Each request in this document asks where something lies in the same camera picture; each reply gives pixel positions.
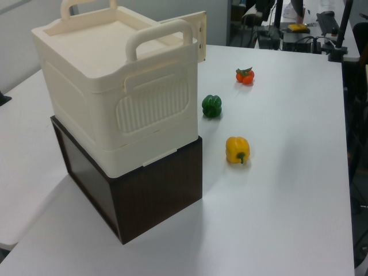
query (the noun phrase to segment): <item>black bracket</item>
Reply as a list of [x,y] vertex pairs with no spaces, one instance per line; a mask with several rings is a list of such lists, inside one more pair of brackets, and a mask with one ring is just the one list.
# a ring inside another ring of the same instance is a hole
[[12,98],[8,97],[8,96],[4,96],[1,92],[0,92],[0,106],[6,104],[7,102],[9,102]]

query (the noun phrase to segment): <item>crate handle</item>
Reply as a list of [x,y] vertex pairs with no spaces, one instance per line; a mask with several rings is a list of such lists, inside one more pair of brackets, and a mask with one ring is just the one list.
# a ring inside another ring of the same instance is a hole
[[[62,5],[60,6],[60,13],[62,14],[63,20],[68,20],[70,18],[69,8],[74,5],[94,2],[95,0],[63,0]],[[116,0],[110,0],[110,8],[117,9]]]
[[127,61],[135,62],[137,60],[137,47],[140,44],[177,32],[183,32],[183,45],[193,43],[191,27],[189,23],[183,19],[177,19],[158,26],[138,30],[126,42],[125,55]]

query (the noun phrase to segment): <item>green bell pepper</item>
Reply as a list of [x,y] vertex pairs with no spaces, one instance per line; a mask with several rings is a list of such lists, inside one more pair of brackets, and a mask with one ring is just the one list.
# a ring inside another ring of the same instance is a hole
[[221,114],[222,101],[219,96],[208,95],[202,101],[203,114],[209,118],[215,118]]

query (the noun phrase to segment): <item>wall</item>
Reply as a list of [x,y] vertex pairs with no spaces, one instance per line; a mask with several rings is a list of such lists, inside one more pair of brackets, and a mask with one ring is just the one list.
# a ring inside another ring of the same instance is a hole
[[[118,0],[119,6],[127,7],[156,21],[177,16],[207,12],[207,44],[226,45],[229,0]],[[78,5],[78,12],[104,9],[109,6],[108,0],[96,0],[93,3]]]
[[0,14],[0,91],[14,86],[40,69],[30,30],[60,18],[61,0],[13,0],[11,10],[1,6]]

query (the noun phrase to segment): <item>yellow object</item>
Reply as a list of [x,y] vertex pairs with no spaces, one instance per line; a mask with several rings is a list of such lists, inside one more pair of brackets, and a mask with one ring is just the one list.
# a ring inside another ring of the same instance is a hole
[[248,141],[243,137],[230,137],[226,141],[226,159],[231,163],[243,164],[250,156]]
[[288,27],[293,32],[303,32],[305,30],[308,30],[308,27],[304,24],[290,24]]

